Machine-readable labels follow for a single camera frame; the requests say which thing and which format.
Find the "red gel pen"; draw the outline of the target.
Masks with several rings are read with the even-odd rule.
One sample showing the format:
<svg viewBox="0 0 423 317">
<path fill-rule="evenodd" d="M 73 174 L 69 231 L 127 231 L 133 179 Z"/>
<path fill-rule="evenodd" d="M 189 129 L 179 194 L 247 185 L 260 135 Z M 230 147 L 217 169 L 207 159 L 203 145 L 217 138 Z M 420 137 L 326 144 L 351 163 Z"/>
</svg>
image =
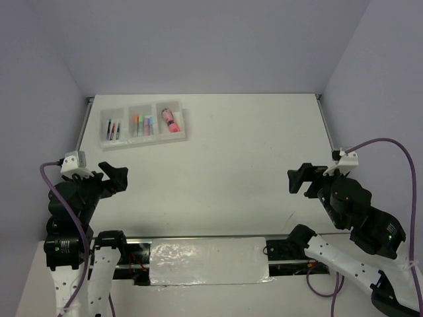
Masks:
<svg viewBox="0 0 423 317">
<path fill-rule="evenodd" d="M 113 140 L 113 138 L 114 138 L 115 126 L 116 126 L 116 124 L 115 124 L 115 123 L 113 123 L 113 124 L 112 124 L 112 129 L 111 129 L 111 132 L 110 132 L 110 141 L 112 141 L 112 140 Z"/>
</svg>

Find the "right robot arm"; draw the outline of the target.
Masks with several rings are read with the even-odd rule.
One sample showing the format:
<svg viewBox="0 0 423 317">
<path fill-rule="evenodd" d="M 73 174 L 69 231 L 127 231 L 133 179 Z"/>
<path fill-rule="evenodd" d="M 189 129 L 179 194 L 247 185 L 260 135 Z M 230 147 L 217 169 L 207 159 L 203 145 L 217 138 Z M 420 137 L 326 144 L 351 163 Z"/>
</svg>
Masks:
<svg viewBox="0 0 423 317">
<path fill-rule="evenodd" d="M 386 316 L 421 316 L 422 274 L 408 254 L 406 233 L 394 216 L 371 206 L 371 192 L 339 169 L 328 173 L 325 166 L 311 163 L 288 170 L 288 180 L 291 194 L 308 182 L 304 196 L 318 199 L 335 228 L 349 230 L 350 240 L 376 259 L 373 265 L 357 260 L 305 225 L 296 225 L 288 235 L 288 253 L 314 258 L 339 272 Z"/>
</svg>

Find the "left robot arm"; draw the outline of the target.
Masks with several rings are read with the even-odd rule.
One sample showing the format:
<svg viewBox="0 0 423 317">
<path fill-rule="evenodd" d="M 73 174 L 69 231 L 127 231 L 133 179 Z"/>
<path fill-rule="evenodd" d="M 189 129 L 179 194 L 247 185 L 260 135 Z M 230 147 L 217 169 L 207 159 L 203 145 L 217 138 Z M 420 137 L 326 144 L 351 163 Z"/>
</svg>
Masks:
<svg viewBox="0 0 423 317">
<path fill-rule="evenodd" d="M 58 316 L 115 316 L 110 290 L 115 267 L 127 260 L 130 247 L 120 230 L 94 234 L 89 223 L 101 199 L 126 191 L 128 169 L 99 163 L 91 172 L 78 151 L 53 163 L 60 167 L 62 182 L 50 189 L 44 241 L 46 265 L 54 282 Z"/>
</svg>

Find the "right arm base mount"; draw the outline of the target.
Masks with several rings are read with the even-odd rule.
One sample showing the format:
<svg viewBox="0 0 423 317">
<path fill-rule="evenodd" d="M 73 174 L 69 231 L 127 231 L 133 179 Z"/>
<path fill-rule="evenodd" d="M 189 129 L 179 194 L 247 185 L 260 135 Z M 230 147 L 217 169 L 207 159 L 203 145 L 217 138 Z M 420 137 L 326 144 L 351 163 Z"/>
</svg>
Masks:
<svg viewBox="0 0 423 317">
<path fill-rule="evenodd" d="M 262 253 L 268 259 L 270 277 L 306 275 L 318 264 L 313 258 L 308 258 L 298 251 L 287 236 L 266 236 Z"/>
</svg>

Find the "pink glue stick tube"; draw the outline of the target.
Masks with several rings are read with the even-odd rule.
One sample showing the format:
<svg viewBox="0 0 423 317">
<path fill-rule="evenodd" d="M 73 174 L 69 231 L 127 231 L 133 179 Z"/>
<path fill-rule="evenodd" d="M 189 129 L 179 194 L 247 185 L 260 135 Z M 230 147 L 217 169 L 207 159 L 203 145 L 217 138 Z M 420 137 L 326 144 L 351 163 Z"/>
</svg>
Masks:
<svg viewBox="0 0 423 317">
<path fill-rule="evenodd" d="M 163 109 L 162 112 L 161 112 L 161 115 L 162 115 L 162 118 L 164 119 L 170 133 L 180 132 L 179 125 L 176 123 L 174 116 L 173 116 L 173 113 L 171 112 L 171 110 L 169 108 Z"/>
</svg>

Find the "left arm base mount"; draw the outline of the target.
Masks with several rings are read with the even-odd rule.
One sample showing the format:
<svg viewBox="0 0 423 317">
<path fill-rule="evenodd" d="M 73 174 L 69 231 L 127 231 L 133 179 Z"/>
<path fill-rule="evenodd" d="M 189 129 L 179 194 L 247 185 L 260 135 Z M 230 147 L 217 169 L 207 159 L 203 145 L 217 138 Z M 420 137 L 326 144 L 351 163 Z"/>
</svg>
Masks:
<svg viewBox="0 0 423 317">
<path fill-rule="evenodd" d="M 112 247 L 119 249 L 120 258 L 112 274 L 113 280 L 131 281 L 136 286 L 150 286 L 149 257 L 150 243 L 128 243 L 125 235 L 120 231 L 104 231 L 95 238 L 91 250 L 91 266 L 88 280 L 94 271 L 94 264 L 100 259 L 98 252 L 101 248 Z"/>
</svg>

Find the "blue highlighter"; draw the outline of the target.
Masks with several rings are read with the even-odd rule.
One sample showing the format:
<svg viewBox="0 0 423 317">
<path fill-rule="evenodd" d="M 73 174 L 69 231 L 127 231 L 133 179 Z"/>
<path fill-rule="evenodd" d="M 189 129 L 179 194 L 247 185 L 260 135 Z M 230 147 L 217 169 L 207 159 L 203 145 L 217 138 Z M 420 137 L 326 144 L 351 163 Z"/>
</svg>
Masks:
<svg viewBox="0 0 423 317">
<path fill-rule="evenodd" d="M 153 121 L 153 116 L 149 116 L 149 118 L 148 118 L 149 120 L 149 135 L 154 135 L 154 127 L 153 127 L 153 124 L 154 124 L 154 121 Z"/>
</svg>

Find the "dark blue gel pen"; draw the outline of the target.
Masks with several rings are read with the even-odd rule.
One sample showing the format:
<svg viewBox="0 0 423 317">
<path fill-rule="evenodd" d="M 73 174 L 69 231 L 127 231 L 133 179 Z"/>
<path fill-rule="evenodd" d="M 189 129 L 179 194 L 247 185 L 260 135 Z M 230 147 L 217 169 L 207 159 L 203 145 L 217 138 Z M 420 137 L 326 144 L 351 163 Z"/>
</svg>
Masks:
<svg viewBox="0 0 423 317">
<path fill-rule="evenodd" d="M 112 120 L 109 119 L 108 120 L 108 123 L 106 125 L 106 140 L 107 141 L 110 140 L 110 132 L 111 132 L 111 129 L 112 129 Z"/>
</svg>

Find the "orange highlighter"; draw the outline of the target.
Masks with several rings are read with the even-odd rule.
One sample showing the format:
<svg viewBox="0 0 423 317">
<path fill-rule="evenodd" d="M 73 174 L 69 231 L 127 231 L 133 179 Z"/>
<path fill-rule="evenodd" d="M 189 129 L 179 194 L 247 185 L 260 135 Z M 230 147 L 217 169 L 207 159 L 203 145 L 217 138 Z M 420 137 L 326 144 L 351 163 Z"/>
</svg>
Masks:
<svg viewBox="0 0 423 317">
<path fill-rule="evenodd" d="M 139 115 L 136 114 L 134 116 L 133 137 L 137 137 L 138 136 L 138 128 L 139 128 Z"/>
</svg>

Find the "teal gel pen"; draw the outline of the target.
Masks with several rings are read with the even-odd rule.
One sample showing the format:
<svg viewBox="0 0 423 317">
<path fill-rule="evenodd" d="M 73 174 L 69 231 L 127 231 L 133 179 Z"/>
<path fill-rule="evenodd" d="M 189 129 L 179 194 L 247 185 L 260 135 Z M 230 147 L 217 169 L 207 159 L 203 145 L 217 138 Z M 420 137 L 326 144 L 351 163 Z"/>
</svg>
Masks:
<svg viewBox="0 0 423 317">
<path fill-rule="evenodd" d="M 119 140 L 119 138 L 120 138 L 120 126 L 121 126 L 121 124 L 120 124 L 120 122 L 118 122 L 117 123 L 117 128 L 116 128 L 116 137 L 115 137 L 115 140 Z"/>
</svg>

